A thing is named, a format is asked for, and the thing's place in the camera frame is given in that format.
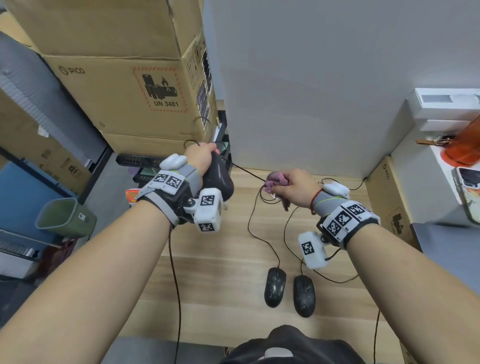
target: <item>green trash bin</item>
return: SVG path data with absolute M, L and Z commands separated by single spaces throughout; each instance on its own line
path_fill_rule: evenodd
M 43 206 L 35 227 L 48 230 L 66 238 L 81 238 L 93 232 L 96 216 L 76 198 L 59 198 Z

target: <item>wooden table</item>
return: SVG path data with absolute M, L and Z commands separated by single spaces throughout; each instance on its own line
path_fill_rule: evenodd
M 268 171 L 252 170 L 265 178 Z M 181 298 L 181 337 L 183 342 L 235 347 L 253 338 L 264 338 L 280 325 L 292 325 L 305 335 L 322 339 L 343 339 L 365 360 L 373 359 L 373 335 L 378 308 L 359 278 L 344 284 L 332 283 L 303 268 L 315 284 L 316 309 L 302 318 L 293 306 L 292 283 L 300 274 L 299 261 L 283 242 L 283 230 L 290 212 L 281 204 L 268 205 L 258 198 L 250 224 L 253 234 L 269 241 L 287 273 L 282 303 L 269 308 L 264 302 L 265 281 L 277 258 L 264 242 L 247 231 L 255 196 L 262 182 L 234 168 L 235 193 L 222 214 L 221 230 L 200 234 L 192 224 L 172 233 L 172 254 Z M 321 180 L 325 176 L 315 176 Z M 349 188 L 360 180 L 336 178 Z M 351 198 L 370 207 L 363 185 Z M 316 230 L 317 216 L 299 208 L 287 226 L 286 241 L 301 257 L 298 235 Z M 332 254 L 335 247 L 328 246 Z M 343 281 L 356 275 L 346 252 L 339 252 L 331 263 L 318 270 L 328 278 Z M 150 280 L 120 335 L 149 336 L 176 340 L 178 304 L 168 248 L 165 248 Z M 377 334 L 377 362 L 403 364 L 397 337 L 380 316 Z

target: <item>forearm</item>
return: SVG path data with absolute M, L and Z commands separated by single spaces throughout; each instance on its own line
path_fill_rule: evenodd
M 67 259 L 11 318 L 0 331 L 3 361 L 100 362 L 137 303 L 169 229 L 159 209 L 139 201 Z
M 347 247 L 387 322 L 421 363 L 476 363 L 480 299 L 454 276 L 378 225 Z

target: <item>wired mouse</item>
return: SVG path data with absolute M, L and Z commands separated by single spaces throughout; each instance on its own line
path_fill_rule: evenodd
M 287 274 L 280 268 L 273 267 L 268 270 L 264 294 L 268 307 L 277 307 L 282 302 L 286 281 Z
M 302 317 L 310 317 L 315 311 L 315 287 L 312 280 L 304 275 L 293 280 L 293 304 Z

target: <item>blue-gray desk surface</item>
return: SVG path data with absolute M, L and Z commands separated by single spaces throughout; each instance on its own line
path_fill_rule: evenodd
M 480 229 L 413 223 L 423 253 L 480 295 Z

